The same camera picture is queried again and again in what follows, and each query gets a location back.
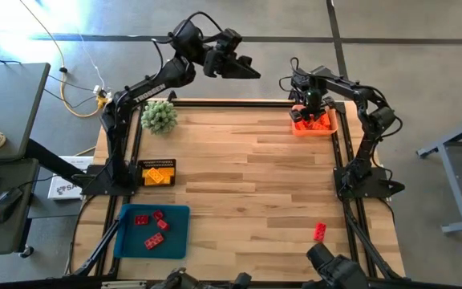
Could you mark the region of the black mesh basket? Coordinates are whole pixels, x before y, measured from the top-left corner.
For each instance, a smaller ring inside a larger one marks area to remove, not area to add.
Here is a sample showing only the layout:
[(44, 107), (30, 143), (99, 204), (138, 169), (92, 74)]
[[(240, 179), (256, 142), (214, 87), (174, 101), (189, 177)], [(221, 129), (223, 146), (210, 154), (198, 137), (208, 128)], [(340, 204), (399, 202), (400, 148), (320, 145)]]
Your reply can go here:
[(136, 177), (136, 184), (138, 186), (145, 186), (145, 187), (162, 187), (162, 186), (174, 186), (173, 185), (165, 185), (163, 182), (156, 184), (150, 177), (148, 177), (147, 185), (143, 185), (142, 183), (142, 170), (143, 169), (150, 169), (155, 168), (159, 171), (160, 168), (168, 168), (173, 167), (175, 169), (175, 183), (176, 183), (176, 160), (175, 159), (156, 159), (156, 160), (142, 160), (138, 161), (137, 164), (137, 177)]

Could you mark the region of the black metal rig frame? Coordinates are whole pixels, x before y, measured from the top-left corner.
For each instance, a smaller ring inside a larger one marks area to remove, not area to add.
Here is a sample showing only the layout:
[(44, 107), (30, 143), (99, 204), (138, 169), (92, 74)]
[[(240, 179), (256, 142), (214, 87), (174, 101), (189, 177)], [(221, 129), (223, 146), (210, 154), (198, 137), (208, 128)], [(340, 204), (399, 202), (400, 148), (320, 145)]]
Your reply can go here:
[(128, 152), (139, 160), (173, 158), (172, 187), (140, 189), (134, 204), (186, 205), (188, 249), (182, 259), (123, 258), (106, 254), (100, 273), (122, 279), (162, 279), (185, 267), (199, 279), (305, 281), (314, 228), (326, 224), (325, 245), (349, 254), (333, 170), (358, 148), (363, 132), (352, 103), (347, 128), (334, 136), (293, 135), (285, 100), (177, 102), (178, 125), (167, 136), (133, 126)]

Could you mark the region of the white printed box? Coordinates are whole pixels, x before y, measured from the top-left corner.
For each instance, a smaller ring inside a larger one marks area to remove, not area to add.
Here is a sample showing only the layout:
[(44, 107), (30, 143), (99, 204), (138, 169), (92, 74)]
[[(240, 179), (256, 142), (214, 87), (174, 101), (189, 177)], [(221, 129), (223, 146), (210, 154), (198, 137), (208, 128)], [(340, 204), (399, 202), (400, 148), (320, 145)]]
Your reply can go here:
[[(83, 171), (87, 170), (89, 165), (93, 164), (93, 157), (85, 156), (60, 156), (64, 161), (70, 163), (77, 169)], [(57, 176), (51, 178), (51, 185), (48, 192), (48, 199), (51, 200), (71, 200), (71, 199), (81, 199), (82, 198), (82, 189), (77, 185), (70, 183), (67, 180)]]

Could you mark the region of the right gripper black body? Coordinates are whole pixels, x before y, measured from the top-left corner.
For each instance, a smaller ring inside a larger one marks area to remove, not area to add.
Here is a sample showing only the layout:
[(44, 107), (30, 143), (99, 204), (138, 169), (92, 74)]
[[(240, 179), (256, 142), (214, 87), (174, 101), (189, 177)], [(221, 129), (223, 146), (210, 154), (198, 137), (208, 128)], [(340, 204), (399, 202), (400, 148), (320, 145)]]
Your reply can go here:
[(311, 122), (317, 120), (323, 114), (322, 94), (316, 88), (305, 91), (292, 89), (289, 99), (294, 100), (296, 105), (289, 112), (294, 123), (301, 121)]

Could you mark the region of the black computer mouse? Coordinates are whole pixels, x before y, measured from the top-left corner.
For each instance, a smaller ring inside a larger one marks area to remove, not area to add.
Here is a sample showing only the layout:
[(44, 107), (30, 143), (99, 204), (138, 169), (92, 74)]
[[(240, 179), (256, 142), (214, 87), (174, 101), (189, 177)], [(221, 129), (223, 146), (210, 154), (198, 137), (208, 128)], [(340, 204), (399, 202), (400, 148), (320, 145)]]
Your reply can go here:
[(23, 195), (23, 191), (12, 188), (0, 195), (0, 223), (4, 223), (14, 212)]

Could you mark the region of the orange translucent plastic bin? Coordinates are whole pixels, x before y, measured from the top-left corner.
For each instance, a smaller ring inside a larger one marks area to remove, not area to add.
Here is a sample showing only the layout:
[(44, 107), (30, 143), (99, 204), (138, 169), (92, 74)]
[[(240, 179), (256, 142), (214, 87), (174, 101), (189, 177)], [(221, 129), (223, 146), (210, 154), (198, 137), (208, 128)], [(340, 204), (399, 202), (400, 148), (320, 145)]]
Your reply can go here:
[(313, 120), (311, 122), (307, 122), (307, 130), (300, 131), (296, 130), (294, 127), (294, 122), (291, 120), (291, 128), (292, 128), (292, 133), (295, 136), (330, 136), (334, 132), (338, 130), (338, 122), (336, 118), (336, 110), (334, 108), (324, 108), (323, 109), (323, 114), (327, 113), (330, 118), (330, 131), (316, 131), (312, 129), (313, 123), (315, 121), (319, 121), (319, 118), (317, 120)]

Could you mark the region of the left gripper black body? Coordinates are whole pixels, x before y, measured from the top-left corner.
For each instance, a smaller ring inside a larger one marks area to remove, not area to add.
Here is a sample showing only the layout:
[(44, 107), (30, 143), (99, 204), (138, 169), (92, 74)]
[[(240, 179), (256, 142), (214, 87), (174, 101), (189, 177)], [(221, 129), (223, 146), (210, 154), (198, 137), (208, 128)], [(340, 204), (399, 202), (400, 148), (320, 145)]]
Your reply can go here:
[(240, 79), (237, 67), (237, 53), (209, 47), (205, 51), (203, 73), (211, 78), (216, 78), (217, 75), (220, 75), (222, 79)]

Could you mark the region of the green potted plant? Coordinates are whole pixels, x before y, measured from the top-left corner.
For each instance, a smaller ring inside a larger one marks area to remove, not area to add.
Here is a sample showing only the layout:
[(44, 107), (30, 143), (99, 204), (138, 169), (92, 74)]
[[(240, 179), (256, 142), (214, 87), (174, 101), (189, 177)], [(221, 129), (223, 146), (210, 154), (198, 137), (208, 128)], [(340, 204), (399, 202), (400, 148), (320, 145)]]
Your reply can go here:
[(177, 126), (176, 109), (168, 101), (149, 102), (144, 107), (140, 124), (142, 129), (147, 129), (154, 135), (170, 133)]

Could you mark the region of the long red toy brick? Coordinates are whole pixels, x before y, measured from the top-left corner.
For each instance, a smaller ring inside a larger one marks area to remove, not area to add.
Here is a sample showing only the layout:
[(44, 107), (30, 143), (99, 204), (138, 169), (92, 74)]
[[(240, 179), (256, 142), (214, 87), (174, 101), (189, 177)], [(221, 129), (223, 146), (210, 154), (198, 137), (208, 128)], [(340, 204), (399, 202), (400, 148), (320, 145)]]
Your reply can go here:
[(156, 246), (160, 245), (164, 241), (164, 236), (162, 233), (156, 233), (150, 238), (146, 239), (144, 245), (148, 250), (152, 250)]

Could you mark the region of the dark gray desk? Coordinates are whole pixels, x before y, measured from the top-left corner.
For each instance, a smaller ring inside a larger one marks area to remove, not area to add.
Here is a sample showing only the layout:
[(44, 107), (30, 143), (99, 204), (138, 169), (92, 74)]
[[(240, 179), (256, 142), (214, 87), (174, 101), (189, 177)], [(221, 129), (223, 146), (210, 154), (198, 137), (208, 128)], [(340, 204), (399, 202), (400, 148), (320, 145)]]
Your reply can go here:
[(24, 250), (30, 228), (30, 198), (38, 168), (38, 162), (34, 159), (0, 162), (0, 195), (15, 187), (23, 191), (14, 212), (4, 223), (0, 223), (0, 254), (19, 253)]

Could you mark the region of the yellow power plug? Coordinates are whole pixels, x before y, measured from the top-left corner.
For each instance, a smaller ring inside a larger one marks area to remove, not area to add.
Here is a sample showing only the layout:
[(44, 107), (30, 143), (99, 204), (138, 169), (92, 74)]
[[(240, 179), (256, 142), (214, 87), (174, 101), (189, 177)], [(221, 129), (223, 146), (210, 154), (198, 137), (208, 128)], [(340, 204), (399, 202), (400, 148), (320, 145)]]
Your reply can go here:
[(102, 86), (95, 85), (93, 93), (97, 102), (98, 109), (103, 108), (111, 100), (111, 91), (105, 90)]

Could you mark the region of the silver metal bracket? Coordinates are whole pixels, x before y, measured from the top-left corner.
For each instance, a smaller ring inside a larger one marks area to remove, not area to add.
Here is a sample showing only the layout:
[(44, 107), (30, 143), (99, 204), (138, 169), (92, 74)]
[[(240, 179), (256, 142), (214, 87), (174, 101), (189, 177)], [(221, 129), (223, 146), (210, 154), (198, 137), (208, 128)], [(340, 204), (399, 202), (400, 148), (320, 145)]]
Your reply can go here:
[(147, 289), (147, 282), (136, 280), (102, 282), (100, 289)]

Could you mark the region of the black diagonal support beam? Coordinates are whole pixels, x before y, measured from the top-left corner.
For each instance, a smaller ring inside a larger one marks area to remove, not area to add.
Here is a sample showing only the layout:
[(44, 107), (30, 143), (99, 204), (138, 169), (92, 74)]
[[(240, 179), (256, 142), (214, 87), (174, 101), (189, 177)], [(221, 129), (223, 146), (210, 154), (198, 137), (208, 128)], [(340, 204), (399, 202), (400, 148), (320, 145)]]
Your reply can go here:
[(65, 161), (52, 151), (46, 149), (35, 140), (29, 139), (26, 145), (25, 158), (34, 158), (39, 164), (51, 171), (52, 173), (60, 176), (70, 183), (83, 187), (83, 183), (74, 178), (74, 175), (83, 174), (83, 171), (73, 166), (71, 163)]

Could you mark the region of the blue plastic tray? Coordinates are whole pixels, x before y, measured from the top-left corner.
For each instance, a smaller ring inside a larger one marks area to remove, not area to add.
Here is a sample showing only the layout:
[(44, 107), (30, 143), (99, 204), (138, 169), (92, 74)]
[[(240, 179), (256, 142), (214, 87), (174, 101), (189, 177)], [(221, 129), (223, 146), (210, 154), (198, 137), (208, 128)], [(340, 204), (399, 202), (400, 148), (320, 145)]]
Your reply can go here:
[[(169, 224), (169, 230), (161, 230), (152, 214), (161, 210), (162, 218)], [(149, 223), (136, 226), (136, 215), (147, 214)], [(114, 256), (116, 258), (166, 258), (182, 259), (187, 253), (190, 209), (188, 206), (126, 204), (121, 207), (119, 215)], [(146, 239), (156, 233), (162, 233), (164, 241), (148, 250), (144, 245)]]

